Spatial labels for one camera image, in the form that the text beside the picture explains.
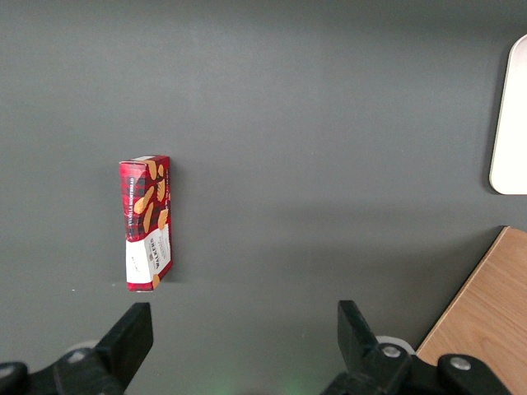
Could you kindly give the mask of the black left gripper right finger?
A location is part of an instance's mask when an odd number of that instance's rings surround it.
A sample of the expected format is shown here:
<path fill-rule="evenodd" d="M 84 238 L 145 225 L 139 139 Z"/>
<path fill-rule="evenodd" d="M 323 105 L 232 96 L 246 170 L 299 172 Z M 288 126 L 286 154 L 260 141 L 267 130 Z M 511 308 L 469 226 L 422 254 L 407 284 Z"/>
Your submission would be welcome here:
<path fill-rule="evenodd" d="M 338 302 L 338 346 L 347 370 L 324 394 L 401 394 L 412 357 L 401 346 L 377 340 L 356 303 Z"/>

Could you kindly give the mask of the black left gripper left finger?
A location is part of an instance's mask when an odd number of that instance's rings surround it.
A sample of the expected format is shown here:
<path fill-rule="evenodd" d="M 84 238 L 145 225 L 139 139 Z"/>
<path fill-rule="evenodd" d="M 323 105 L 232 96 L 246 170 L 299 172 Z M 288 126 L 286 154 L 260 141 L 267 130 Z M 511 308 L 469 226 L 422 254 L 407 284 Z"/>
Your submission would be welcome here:
<path fill-rule="evenodd" d="M 135 303 L 95 346 L 69 351 L 54 364 L 57 393 L 125 393 L 152 345 L 151 306 Z"/>

